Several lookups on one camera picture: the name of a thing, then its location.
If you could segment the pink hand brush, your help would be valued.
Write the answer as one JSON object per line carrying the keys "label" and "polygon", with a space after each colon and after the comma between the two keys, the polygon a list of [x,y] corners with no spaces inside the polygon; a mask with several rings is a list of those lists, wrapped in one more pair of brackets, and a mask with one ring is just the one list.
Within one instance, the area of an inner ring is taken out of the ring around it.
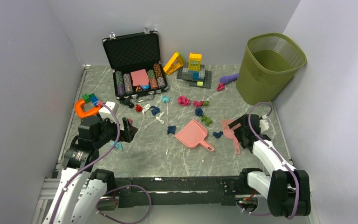
{"label": "pink hand brush", "polygon": [[232,130],[228,125],[231,124],[234,120],[233,119],[222,119],[221,126],[223,130],[223,134],[226,138],[231,139],[234,143],[235,153],[240,154],[240,144],[234,134],[234,130]]}

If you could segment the pink dustpan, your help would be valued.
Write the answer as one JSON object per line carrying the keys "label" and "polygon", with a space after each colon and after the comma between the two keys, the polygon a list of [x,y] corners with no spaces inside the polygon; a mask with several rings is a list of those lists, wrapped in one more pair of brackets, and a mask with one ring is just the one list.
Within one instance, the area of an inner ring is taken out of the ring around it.
{"label": "pink dustpan", "polygon": [[188,148],[202,145],[207,151],[214,152],[214,147],[206,141],[207,129],[198,121],[192,119],[174,137]]}

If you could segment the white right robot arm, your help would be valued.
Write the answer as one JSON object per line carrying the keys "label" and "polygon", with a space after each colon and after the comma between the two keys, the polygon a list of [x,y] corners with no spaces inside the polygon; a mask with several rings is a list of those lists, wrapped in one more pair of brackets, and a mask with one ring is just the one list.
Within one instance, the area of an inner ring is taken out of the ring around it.
{"label": "white right robot arm", "polygon": [[245,114],[229,121],[227,126],[238,144],[256,156],[266,169],[243,169],[239,190],[244,194],[256,190],[266,198],[269,212],[275,217],[308,216],[311,212],[309,175],[288,163],[276,150],[265,134],[269,129],[266,119]]}

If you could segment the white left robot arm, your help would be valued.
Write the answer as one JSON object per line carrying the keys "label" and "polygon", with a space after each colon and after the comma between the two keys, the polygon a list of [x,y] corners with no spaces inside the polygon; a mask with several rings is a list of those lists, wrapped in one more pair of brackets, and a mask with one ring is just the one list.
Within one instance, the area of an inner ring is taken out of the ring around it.
{"label": "white left robot arm", "polygon": [[122,119],[124,129],[109,118],[88,116],[81,119],[76,135],[64,155],[63,170],[45,224],[83,224],[100,197],[111,195],[115,187],[114,173],[93,169],[99,149],[108,142],[131,142],[138,131],[128,118]]}

